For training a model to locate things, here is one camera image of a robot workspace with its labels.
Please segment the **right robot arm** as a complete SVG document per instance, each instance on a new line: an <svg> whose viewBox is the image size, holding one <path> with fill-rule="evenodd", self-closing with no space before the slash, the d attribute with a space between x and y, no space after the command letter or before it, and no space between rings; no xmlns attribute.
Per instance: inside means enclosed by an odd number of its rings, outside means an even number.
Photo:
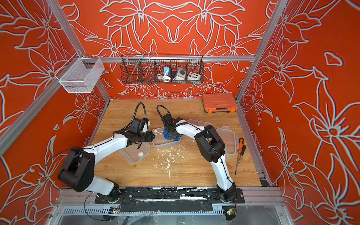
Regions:
<svg viewBox="0 0 360 225"><path fill-rule="evenodd" d="M196 126L183 118L173 118L163 105L157 105L157 113L164 124L167 139L187 136L195 140L202 157L211 163L217 179L220 199L231 202L237 194L237 186L229 173L225 159L225 143L212 125Z"/></svg>

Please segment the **blue cloth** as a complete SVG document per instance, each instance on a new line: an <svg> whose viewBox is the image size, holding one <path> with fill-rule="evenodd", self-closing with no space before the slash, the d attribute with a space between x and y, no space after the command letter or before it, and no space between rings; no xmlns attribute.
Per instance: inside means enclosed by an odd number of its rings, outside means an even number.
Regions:
<svg viewBox="0 0 360 225"><path fill-rule="evenodd" d="M176 129L164 129L164 138L166 140L179 141L181 139L181 135L177 133Z"/></svg>

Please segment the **clear lunch box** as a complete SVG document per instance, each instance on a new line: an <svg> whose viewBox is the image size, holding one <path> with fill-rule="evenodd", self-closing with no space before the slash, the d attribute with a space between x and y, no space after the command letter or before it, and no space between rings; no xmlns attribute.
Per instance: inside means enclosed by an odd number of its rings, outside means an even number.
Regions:
<svg viewBox="0 0 360 225"><path fill-rule="evenodd" d="M208 125L213 126L213 124L209 123L209 122L205 122L205 121L198 121L198 120L187 120L187 123L190 123L192 125L198 126L198 127L206 127Z"/></svg>

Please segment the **clear lunch box lid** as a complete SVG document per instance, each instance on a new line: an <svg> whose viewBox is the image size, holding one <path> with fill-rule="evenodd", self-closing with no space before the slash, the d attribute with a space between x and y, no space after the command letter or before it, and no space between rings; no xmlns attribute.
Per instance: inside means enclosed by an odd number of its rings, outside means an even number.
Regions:
<svg viewBox="0 0 360 225"><path fill-rule="evenodd" d="M227 157L235 155L239 148L239 137L227 126L217 128L216 131L226 145L225 155Z"/></svg>

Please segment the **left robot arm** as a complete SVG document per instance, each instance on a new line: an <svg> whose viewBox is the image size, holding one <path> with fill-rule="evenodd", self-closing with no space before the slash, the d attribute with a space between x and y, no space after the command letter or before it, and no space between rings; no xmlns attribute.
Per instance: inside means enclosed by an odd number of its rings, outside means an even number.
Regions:
<svg viewBox="0 0 360 225"><path fill-rule="evenodd" d="M112 137L84 148L73 147L67 155L57 178L76 192L89 191L101 194L111 203L121 199L119 185L95 175L95 165L116 151L135 146L139 150L143 143L150 143L155 135L149 130L144 103L137 104L133 117L124 128L114 131Z"/></svg>

